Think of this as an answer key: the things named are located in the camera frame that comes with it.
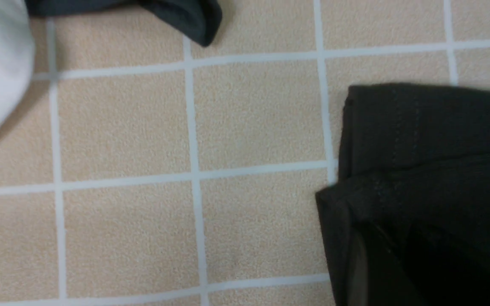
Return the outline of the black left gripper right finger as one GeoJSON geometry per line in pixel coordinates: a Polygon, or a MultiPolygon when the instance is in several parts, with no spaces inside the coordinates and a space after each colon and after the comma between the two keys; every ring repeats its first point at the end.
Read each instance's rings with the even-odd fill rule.
{"type": "Polygon", "coordinates": [[[490,306],[490,255],[432,225],[413,225],[403,268],[430,306],[490,306]]]}

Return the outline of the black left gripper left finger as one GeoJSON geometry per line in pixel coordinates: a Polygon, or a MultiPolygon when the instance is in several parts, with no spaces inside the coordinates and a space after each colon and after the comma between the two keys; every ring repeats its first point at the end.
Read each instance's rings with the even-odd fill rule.
{"type": "Polygon", "coordinates": [[[352,234],[347,267],[348,306],[423,306],[383,232],[371,223],[352,234]]]}

